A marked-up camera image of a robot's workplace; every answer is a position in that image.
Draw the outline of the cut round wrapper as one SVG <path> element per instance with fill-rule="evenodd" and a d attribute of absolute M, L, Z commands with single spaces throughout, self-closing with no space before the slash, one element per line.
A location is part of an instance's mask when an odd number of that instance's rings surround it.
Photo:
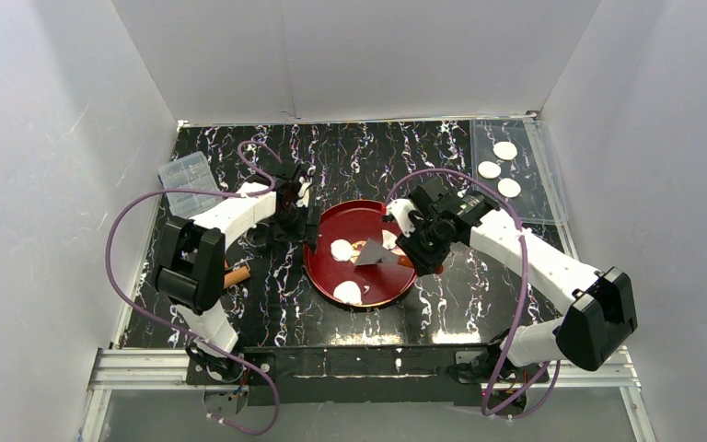
<path fill-rule="evenodd" d="M 348 262 L 353 256 L 353 246 L 345 239 L 336 239 L 330 244 L 330 255 L 336 262 Z"/>
<path fill-rule="evenodd" d="M 344 281 L 338 284 L 332 295 L 336 300 L 346 305 L 359 306 L 362 304 L 362 289 L 355 281 Z"/>

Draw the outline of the red round lacquer plate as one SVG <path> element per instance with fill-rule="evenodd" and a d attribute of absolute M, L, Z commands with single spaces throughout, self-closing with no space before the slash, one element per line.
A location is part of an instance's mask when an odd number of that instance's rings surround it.
<path fill-rule="evenodd" d="M 315 247 L 305 246 L 304 268 L 310 282 L 328 300 L 350 308 L 376 308 L 399 298 L 417 278 L 396 262 L 360 264 L 362 251 L 376 242 L 403 258 L 396 246 L 397 225 L 382 220 L 382 203 L 352 200 L 320 215 Z"/>

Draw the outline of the metal scraper wooden handle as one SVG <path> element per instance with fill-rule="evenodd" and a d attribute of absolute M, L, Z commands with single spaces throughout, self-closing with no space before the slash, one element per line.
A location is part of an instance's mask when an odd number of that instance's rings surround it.
<path fill-rule="evenodd" d="M 413 264 L 408 257 L 386 250 L 380 243 L 370 238 L 360 250 L 354 265 L 359 267 L 377 264 L 394 264 L 413 268 Z"/>

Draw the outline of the wooden double-ended pastry roller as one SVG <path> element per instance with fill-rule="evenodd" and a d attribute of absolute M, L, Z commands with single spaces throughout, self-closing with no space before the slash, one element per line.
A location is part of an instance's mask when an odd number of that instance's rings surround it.
<path fill-rule="evenodd" d="M 228 289 L 233 285 L 240 284 L 250 278 L 250 270 L 247 265 L 238 268 L 226 269 L 224 275 L 223 288 Z"/>

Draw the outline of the white dough lump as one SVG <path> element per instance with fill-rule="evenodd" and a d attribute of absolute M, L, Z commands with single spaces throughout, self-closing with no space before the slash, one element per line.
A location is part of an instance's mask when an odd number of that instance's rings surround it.
<path fill-rule="evenodd" d="M 396 241 L 398 236 L 390 230 L 381 230 L 382 246 L 386 250 L 394 250 L 397 247 Z"/>

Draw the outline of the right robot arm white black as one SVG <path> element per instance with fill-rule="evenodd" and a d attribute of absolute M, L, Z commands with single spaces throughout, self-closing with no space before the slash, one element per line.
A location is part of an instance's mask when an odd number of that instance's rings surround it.
<path fill-rule="evenodd" d="M 515 209 L 481 186 L 449 190 L 433 177 L 404 198 L 388 196 L 382 213 L 399 226 L 397 245 L 418 275 L 439 272 L 454 243 L 496 259 L 536 288 L 558 310 L 556 320 L 520 320 L 492 339 L 480 363 L 485 375 L 566 360 L 586 371 L 606 362 L 638 327 L 632 281 L 612 267 L 602 272 L 552 247 L 514 218 Z"/>

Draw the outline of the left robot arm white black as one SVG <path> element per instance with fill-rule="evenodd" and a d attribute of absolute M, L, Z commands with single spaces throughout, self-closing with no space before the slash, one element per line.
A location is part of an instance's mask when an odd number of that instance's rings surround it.
<path fill-rule="evenodd" d="M 171 216 L 163 227 L 151 284 L 166 296 L 214 357 L 234 350 L 238 334 L 220 297 L 226 250 L 259 223 L 272 241 L 317 247 L 320 211 L 312 205 L 312 171 L 296 163 L 279 166 L 271 180 L 254 178 L 235 197 L 190 218 Z"/>

